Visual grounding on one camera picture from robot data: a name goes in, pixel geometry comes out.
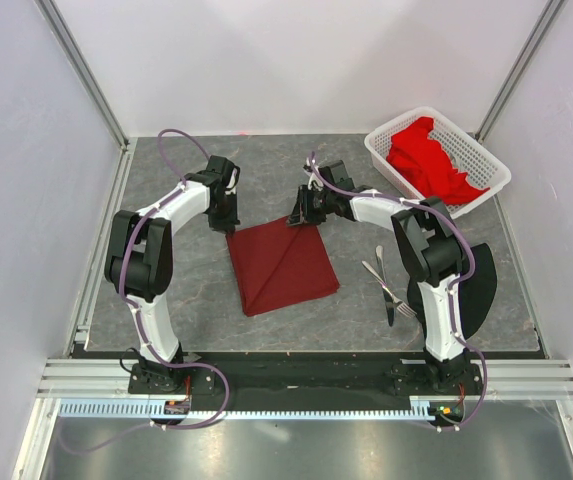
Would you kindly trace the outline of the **dark red cloth napkin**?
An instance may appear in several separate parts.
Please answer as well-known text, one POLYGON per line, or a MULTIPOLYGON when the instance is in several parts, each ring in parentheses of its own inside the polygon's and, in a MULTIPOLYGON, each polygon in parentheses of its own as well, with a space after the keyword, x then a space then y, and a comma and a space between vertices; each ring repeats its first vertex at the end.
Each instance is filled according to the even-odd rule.
POLYGON ((285 217, 226 237, 248 317, 332 295, 340 288, 318 229, 285 217))

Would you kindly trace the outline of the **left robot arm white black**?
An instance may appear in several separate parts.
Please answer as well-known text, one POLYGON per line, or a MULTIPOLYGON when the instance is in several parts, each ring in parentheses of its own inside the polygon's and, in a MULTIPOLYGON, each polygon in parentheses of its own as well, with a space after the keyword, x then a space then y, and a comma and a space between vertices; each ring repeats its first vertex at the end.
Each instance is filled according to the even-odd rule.
POLYGON ((212 156, 203 170, 188 174, 161 199, 137 211, 120 210, 112 219, 104 276, 131 312, 140 354, 157 362, 150 379, 164 393, 177 392, 186 378, 166 299, 174 270, 173 237, 202 214, 212 230, 233 234, 239 225, 239 177, 240 168, 231 160, 212 156))

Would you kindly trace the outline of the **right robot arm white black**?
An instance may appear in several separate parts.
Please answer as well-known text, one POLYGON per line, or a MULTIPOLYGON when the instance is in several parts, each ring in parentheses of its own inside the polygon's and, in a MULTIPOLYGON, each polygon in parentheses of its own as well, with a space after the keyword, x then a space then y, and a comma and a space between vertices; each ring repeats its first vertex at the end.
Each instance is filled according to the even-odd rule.
POLYGON ((466 348, 459 283, 472 276, 475 259, 444 203, 437 197, 409 200, 369 187, 357 188, 342 161, 319 167, 309 156, 304 170, 309 179, 298 187, 287 224, 319 225, 335 214, 394 233, 402 264, 421 294, 425 349, 435 360, 424 368, 425 384, 435 393, 449 392, 460 381, 452 360, 466 348))

